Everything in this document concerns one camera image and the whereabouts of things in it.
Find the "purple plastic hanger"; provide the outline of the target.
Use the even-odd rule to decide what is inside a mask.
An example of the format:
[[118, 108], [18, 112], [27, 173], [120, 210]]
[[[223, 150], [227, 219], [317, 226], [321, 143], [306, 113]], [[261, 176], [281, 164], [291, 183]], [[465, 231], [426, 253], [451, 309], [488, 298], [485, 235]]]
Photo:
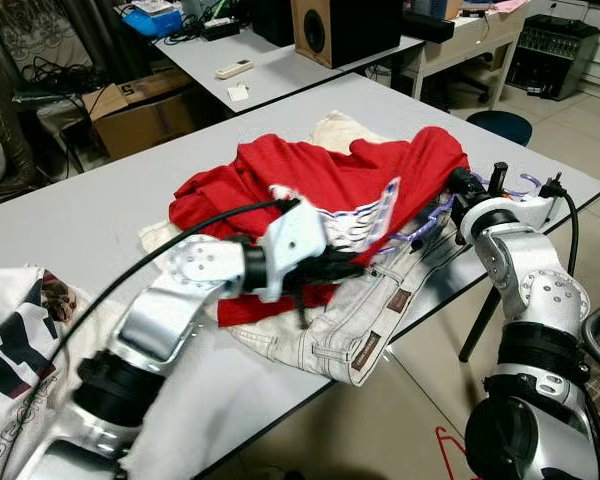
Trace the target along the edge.
[[[478, 175], [480, 183], [487, 187], [489, 179], [482, 174]], [[539, 197], [553, 197], [553, 195], [542, 195], [543, 180], [533, 177], [527, 173], [520, 173], [518, 179], [514, 182], [514, 189], [504, 186], [504, 197], [521, 197], [536, 195]], [[455, 206], [455, 197], [448, 191], [447, 187], [434, 200], [429, 201], [428, 205], [423, 207], [418, 214], [411, 219], [410, 223], [402, 228], [399, 233], [393, 234], [393, 241], [399, 244], [405, 244], [410, 247], [410, 251], [419, 250], [425, 241], [432, 241], [442, 236], [442, 229], [448, 224], [459, 225], [463, 219], [464, 212], [470, 209], [470, 206]]]

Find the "red shirt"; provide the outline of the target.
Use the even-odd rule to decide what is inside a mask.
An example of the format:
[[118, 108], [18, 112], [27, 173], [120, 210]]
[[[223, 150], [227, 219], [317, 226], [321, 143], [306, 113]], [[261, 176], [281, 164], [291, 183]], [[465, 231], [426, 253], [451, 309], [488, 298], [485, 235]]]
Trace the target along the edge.
[[274, 200], [268, 191], [273, 184], [296, 189], [320, 209], [346, 210], [376, 200], [386, 184], [399, 177], [401, 189], [390, 232], [367, 251], [345, 250], [355, 253], [354, 261], [368, 266], [388, 237], [440, 195], [451, 170], [468, 165], [463, 146], [438, 127], [424, 128], [409, 141], [355, 140], [350, 154], [264, 134], [241, 143], [231, 163], [192, 175], [178, 187], [169, 205], [169, 221], [189, 229], [221, 212]]

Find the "red plastic hanger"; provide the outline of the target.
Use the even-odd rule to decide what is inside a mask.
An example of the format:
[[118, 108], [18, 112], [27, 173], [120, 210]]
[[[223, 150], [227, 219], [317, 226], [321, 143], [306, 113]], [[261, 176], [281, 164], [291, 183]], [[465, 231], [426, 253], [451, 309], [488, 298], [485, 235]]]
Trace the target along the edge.
[[470, 468], [463, 439], [455, 431], [450, 431], [445, 426], [437, 426], [434, 436], [440, 449], [447, 480], [482, 480], [482, 477]]

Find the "cream white jeans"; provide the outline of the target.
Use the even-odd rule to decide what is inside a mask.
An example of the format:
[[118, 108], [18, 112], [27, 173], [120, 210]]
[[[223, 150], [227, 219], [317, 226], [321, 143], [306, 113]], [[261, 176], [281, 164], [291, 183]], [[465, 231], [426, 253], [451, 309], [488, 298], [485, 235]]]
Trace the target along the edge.
[[415, 251], [392, 239], [365, 273], [364, 291], [337, 287], [327, 305], [232, 326], [231, 337], [278, 364], [359, 387], [425, 282], [460, 255], [455, 236], [448, 224]]

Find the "white red-blue printed garment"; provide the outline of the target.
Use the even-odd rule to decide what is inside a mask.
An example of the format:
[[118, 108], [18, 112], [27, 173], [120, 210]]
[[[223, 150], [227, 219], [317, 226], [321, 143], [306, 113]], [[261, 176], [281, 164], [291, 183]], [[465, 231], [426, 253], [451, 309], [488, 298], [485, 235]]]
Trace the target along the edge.
[[312, 205], [322, 219], [328, 243], [340, 250], [355, 252], [367, 251], [374, 242], [390, 232], [391, 218], [400, 189], [400, 178], [395, 177], [386, 184], [379, 197], [369, 204], [346, 210], [327, 210], [313, 204], [296, 189], [281, 184], [268, 186], [268, 191], [274, 198], [299, 198], [303, 204]]

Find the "beige desk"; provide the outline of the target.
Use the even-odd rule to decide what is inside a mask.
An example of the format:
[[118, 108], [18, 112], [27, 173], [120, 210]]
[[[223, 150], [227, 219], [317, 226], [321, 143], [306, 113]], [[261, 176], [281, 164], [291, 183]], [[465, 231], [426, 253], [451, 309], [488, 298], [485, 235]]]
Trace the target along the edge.
[[456, 18], [454, 37], [450, 40], [442, 44], [425, 42], [405, 51], [391, 77], [392, 86], [415, 100], [422, 100], [424, 83], [429, 78], [442, 79], [446, 84], [457, 81], [461, 74], [459, 65], [489, 54], [495, 60], [497, 76], [484, 84], [487, 93], [480, 95], [479, 100], [483, 108], [495, 108], [529, 12], [530, 4], [523, 3], [509, 13], [488, 10], [482, 17]]

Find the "black electronic device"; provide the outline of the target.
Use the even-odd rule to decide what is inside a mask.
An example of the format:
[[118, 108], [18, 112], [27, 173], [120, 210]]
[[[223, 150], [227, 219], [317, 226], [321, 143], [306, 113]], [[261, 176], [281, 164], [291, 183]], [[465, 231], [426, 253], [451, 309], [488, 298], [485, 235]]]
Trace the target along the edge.
[[584, 20], [530, 15], [506, 82], [539, 99], [564, 100], [576, 92], [598, 42], [600, 28]]

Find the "plain white cloth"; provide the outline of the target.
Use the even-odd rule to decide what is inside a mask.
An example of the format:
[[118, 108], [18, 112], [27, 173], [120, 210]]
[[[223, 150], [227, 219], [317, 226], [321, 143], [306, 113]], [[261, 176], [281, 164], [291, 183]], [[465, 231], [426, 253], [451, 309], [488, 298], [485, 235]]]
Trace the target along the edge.
[[122, 466], [131, 480], [190, 480], [326, 383], [256, 355], [226, 332], [199, 332]]

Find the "wooden black speaker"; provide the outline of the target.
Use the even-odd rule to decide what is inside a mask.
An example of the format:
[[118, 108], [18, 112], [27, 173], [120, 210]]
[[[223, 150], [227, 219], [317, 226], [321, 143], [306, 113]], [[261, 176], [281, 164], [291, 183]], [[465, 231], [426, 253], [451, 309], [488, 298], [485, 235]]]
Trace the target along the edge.
[[291, 0], [297, 54], [345, 67], [400, 45], [405, 0]]

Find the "white work table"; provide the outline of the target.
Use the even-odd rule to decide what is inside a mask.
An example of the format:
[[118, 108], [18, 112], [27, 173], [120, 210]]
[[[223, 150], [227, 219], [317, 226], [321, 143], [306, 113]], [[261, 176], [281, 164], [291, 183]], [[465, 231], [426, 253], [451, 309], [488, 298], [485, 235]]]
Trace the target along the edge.
[[[309, 90], [317, 84], [332, 81], [333, 78], [367, 67], [374, 61], [391, 58], [409, 47], [423, 44], [419, 38], [402, 36], [399, 46], [335, 69], [323, 67], [312, 59], [297, 54], [294, 46], [278, 47], [251, 31], [242, 31], [210, 42], [204, 38], [194, 38], [175, 45], [160, 41], [155, 46], [228, 110], [240, 114], [269, 102], [285, 99], [292, 93]], [[216, 78], [216, 70], [242, 59], [253, 61], [254, 68], [230, 79]], [[226, 90], [239, 83], [250, 88], [250, 99], [231, 102], [227, 99]]]

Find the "white remote control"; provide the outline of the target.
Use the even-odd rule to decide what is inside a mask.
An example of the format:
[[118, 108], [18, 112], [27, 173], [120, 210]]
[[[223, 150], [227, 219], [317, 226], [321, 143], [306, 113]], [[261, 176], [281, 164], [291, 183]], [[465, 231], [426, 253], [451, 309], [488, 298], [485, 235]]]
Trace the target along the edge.
[[216, 70], [216, 78], [218, 79], [218, 81], [226, 81], [226, 79], [240, 76], [241, 73], [244, 73], [246, 72], [246, 70], [250, 70], [253, 68], [253, 61], [248, 59], [242, 59], [236, 61], [236, 63], [228, 64], [227, 67], [222, 67], [221, 69]]

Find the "grey table with black legs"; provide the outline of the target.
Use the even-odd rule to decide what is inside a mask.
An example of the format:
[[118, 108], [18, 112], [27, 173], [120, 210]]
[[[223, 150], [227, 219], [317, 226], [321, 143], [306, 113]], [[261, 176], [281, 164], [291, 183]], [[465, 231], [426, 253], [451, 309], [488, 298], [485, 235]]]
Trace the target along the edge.
[[[477, 125], [410, 99], [360, 76], [345, 76], [296, 93], [140, 154], [99, 166], [0, 204], [0, 268], [43, 266], [64, 282], [91, 294], [143, 256], [139, 230], [167, 219], [173, 193], [186, 179], [230, 163], [240, 143], [274, 133], [286, 140], [306, 140], [318, 120], [340, 111], [377, 134], [409, 140], [419, 129], [437, 125], [455, 137], [483, 177], [495, 163], [509, 165], [514, 183], [520, 173], [539, 179], [557, 177], [584, 209], [600, 197], [600, 180], [483, 131]], [[291, 412], [332, 387], [327, 379]], [[248, 442], [233, 449], [240, 451]]]

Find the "brown cardboard box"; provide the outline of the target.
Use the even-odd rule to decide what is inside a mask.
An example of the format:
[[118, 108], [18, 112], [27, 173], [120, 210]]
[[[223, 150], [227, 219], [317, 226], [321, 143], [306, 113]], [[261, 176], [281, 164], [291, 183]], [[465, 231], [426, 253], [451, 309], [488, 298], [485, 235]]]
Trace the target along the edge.
[[122, 159], [198, 128], [189, 108], [192, 78], [177, 69], [107, 84], [80, 99], [104, 150]]

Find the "black white power strip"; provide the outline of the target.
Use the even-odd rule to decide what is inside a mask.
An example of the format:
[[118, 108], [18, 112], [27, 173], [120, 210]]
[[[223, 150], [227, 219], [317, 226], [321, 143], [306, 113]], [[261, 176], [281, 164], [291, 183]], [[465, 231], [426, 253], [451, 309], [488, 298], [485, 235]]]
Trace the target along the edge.
[[200, 37], [205, 41], [216, 41], [218, 38], [237, 35], [241, 31], [242, 22], [239, 18], [226, 17], [205, 20], [201, 24]]

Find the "blue box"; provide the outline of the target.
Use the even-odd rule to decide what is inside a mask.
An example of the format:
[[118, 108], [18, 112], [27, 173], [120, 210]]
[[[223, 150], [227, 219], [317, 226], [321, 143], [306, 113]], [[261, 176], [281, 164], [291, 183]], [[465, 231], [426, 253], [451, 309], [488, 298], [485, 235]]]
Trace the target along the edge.
[[143, 37], [164, 38], [184, 28], [181, 3], [132, 3], [123, 5], [120, 14], [122, 22]]

